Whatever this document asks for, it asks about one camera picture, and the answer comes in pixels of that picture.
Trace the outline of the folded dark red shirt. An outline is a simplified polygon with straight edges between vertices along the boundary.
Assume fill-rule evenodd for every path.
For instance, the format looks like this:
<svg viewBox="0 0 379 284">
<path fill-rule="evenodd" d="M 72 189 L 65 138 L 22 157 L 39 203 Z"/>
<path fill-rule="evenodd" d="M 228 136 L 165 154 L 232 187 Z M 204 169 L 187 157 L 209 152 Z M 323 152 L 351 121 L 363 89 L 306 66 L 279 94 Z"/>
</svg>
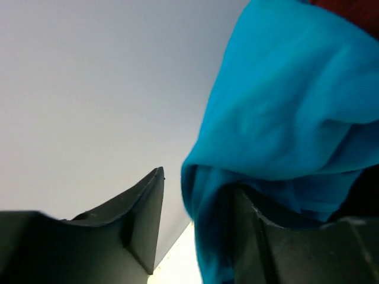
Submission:
<svg viewBox="0 0 379 284">
<path fill-rule="evenodd" d="M 308 3 L 347 20 L 378 41 L 378 0 L 310 0 Z"/>
</svg>

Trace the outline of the blue t shirt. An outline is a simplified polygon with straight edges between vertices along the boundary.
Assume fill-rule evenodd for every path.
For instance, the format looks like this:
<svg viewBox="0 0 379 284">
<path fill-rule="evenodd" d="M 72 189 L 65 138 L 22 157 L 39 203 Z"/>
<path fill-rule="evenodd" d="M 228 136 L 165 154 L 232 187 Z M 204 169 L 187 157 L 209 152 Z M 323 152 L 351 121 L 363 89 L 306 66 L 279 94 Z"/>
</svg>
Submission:
<svg viewBox="0 0 379 284">
<path fill-rule="evenodd" d="M 181 169 L 204 283 L 233 283 L 229 185 L 325 222 L 378 165 L 378 41 L 308 1 L 250 1 Z"/>
</svg>

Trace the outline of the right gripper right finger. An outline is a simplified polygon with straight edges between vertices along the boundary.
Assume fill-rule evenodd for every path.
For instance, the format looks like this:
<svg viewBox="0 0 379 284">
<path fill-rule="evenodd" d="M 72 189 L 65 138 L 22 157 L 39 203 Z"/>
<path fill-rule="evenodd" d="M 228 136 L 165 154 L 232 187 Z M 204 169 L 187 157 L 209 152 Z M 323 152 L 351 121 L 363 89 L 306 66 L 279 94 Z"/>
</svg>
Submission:
<svg viewBox="0 0 379 284">
<path fill-rule="evenodd" d="M 235 283 L 378 283 L 378 218 L 317 222 L 239 186 L 232 225 Z"/>
</svg>

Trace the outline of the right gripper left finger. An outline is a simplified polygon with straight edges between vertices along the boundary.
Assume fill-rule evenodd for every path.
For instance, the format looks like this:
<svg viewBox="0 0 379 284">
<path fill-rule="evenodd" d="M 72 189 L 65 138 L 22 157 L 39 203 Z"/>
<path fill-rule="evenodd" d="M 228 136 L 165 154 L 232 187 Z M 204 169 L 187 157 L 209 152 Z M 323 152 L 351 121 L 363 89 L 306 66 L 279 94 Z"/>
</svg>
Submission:
<svg viewBox="0 0 379 284">
<path fill-rule="evenodd" d="M 76 216 L 1 212 L 1 282 L 146 283 L 155 268 L 164 191 L 162 167 Z"/>
</svg>

